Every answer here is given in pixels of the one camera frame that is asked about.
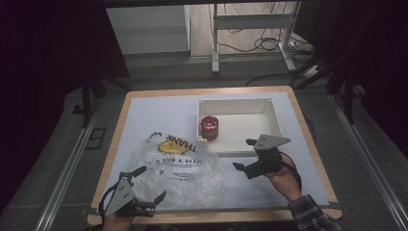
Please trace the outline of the grey partition panel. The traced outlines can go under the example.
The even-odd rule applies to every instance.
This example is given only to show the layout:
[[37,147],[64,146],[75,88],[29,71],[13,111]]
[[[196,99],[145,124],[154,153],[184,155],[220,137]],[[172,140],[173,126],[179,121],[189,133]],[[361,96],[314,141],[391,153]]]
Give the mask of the grey partition panel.
[[187,6],[109,8],[107,14],[124,55],[190,50]]

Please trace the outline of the desk with white metal legs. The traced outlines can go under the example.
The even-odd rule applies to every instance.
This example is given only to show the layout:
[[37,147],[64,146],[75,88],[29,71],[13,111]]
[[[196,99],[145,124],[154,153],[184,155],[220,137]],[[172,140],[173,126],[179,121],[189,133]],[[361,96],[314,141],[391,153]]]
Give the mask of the desk with white metal legs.
[[217,4],[214,4],[213,22],[213,49],[212,49],[212,72],[219,73],[218,34],[219,30],[238,29],[285,29],[286,34],[282,41],[278,42],[278,48],[285,61],[289,72],[295,71],[295,65],[290,57],[288,45],[293,31],[300,2],[296,1],[289,13],[276,14],[243,14],[243,15],[218,15]]

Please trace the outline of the white power strip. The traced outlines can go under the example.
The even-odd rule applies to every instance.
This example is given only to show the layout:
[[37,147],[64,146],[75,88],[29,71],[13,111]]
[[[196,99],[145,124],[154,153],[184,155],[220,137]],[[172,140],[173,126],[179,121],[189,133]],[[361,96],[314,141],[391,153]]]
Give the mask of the white power strip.
[[302,76],[305,79],[309,79],[311,77],[313,77],[314,75],[316,75],[317,73],[319,73],[321,71],[321,66],[320,65],[313,65],[312,67],[310,67],[308,70],[306,70]]

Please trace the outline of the person's right hand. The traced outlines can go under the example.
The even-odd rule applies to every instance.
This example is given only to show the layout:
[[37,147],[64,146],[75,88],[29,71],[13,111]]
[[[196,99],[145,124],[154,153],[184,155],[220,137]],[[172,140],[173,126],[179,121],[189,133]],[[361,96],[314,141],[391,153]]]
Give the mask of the person's right hand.
[[266,178],[289,202],[302,197],[295,176],[287,167],[281,167],[276,173],[267,173]]

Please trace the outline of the white table mat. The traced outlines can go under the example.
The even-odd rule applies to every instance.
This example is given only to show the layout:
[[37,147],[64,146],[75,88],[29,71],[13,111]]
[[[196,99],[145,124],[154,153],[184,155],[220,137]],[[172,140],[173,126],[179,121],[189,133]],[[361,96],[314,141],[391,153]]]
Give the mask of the white table mat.
[[[273,100],[283,134],[282,137],[291,140],[280,145],[280,151],[288,154],[294,160],[302,179],[303,192],[312,196],[318,205],[328,205],[329,199],[311,150],[301,131],[290,97],[284,91],[132,99],[125,118],[124,128],[119,139],[108,183],[113,185],[117,181],[119,173],[126,171],[124,169],[124,162],[129,154],[155,132],[171,134],[185,140],[195,141],[201,145],[197,140],[199,100],[238,98],[271,98]],[[272,187],[266,177],[258,176],[248,179],[243,172],[234,168],[232,163],[241,163],[245,166],[254,163],[257,159],[256,153],[255,156],[219,157],[219,159],[225,173],[225,189],[218,204],[206,209],[166,209],[160,203],[158,206],[159,211],[227,211],[283,208],[286,206],[286,199]]]

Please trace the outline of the dark floor plate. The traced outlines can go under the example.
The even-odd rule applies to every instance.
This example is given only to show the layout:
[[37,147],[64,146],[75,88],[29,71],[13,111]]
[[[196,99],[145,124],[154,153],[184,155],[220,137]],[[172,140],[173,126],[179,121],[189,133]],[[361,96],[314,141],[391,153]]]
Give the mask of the dark floor plate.
[[102,147],[106,135],[106,128],[94,128],[89,135],[86,150],[98,150]]

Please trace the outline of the red lidded candy jar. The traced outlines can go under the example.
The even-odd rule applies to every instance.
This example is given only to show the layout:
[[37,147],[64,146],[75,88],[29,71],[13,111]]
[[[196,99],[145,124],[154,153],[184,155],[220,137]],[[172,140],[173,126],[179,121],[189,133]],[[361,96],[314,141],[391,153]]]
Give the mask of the red lidded candy jar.
[[201,137],[214,141],[218,137],[218,120],[215,116],[206,115],[200,121]]

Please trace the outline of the white plastic box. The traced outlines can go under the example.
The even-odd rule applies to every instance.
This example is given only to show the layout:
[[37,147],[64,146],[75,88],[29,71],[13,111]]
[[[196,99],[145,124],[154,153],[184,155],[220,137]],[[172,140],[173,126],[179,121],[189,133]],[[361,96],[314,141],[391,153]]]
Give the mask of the white plastic box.
[[[218,136],[208,141],[200,122],[205,116],[218,120]],[[198,101],[197,140],[219,157],[255,156],[246,139],[262,134],[282,137],[282,130],[271,98],[208,99]]]

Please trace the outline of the metal floor rail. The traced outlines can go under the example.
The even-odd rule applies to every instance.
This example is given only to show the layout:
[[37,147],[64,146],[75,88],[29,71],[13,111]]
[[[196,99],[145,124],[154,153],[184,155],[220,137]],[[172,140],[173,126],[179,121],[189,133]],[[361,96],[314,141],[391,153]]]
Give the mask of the metal floor rail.
[[400,231],[408,231],[408,213],[403,207],[401,200],[398,198],[394,189],[386,180],[380,167],[375,162],[357,127],[346,117],[344,113],[344,105],[342,104],[341,100],[333,94],[329,94],[328,97],[332,101],[340,121],[342,122],[353,145],[357,149],[357,152],[362,159],[370,178],[382,196],[398,229]]
[[38,223],[35,226],[34,231],[50,231],[56,215],[62,205],[64,196],[68,189],[68,186],[72,180],[76,167],[82,157],[85,145],[90,136],[90,132],[93,129],[95,120],[99,115],[101,105],[97,103],[91,110],[91,116],[89,123],[81,130],[80,136],[76,141],[73,149],[71,150],[67,161],[65,162],[62,173],[60,174],[56,185],[49,196],[41,215],[39,216]]

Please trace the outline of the person's left hand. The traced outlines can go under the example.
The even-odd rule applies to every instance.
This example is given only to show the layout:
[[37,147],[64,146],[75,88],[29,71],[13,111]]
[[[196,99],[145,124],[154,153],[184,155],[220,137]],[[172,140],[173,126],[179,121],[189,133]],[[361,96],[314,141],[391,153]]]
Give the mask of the person's left hand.
[[104,218],[102,231],[130,231],[135,217],[112,214]]

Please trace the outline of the black stand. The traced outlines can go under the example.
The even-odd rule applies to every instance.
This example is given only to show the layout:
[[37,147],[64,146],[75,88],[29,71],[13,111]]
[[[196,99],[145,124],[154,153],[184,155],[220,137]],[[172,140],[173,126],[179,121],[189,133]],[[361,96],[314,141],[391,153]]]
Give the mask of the black stand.
[[352,100],[353,100],[353,70],[348,64],[336,64],[332,76],[326,85],[328,93],[336,93],[344,86],[344,115],[353,124]]
[[85,76],[82,81],[82,98],[83,98],[83,127],[87,127],[91,118],[90,93],[93,92],[97,98],[106,95],[106,89],[99,77]]

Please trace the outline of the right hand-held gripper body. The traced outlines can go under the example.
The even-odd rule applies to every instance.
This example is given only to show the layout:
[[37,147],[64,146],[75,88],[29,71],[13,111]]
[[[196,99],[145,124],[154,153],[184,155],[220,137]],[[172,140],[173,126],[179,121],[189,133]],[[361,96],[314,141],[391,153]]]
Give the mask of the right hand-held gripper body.
[[245,175],[252,179],[269,172],[278,172],[282,163],[281,152],[278,146],[290,142],[289,138],[262,134],[253,147],[258,160],[247,166]]

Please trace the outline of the clear printed plastic bag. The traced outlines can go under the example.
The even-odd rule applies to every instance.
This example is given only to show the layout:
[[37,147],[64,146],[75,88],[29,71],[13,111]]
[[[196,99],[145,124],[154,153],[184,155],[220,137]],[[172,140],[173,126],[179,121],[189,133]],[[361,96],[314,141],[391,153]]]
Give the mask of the clear printed plastic bag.
[[126,171],[145,167],[135,179],[137,198],[151,201],[166,193],[166,209],[206,209],[219,203],[225,173],[219,157],[195,141],[155,132],[124,162]]

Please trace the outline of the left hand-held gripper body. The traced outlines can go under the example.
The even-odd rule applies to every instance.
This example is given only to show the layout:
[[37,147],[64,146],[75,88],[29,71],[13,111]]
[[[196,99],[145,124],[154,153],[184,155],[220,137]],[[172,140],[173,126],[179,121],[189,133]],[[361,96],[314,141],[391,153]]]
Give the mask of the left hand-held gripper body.
[[152,218],[155,212],[153,202],[139,202],[126,178],[118,180],[115,192],[106,207],[105,216],[117,215],[121,217]]

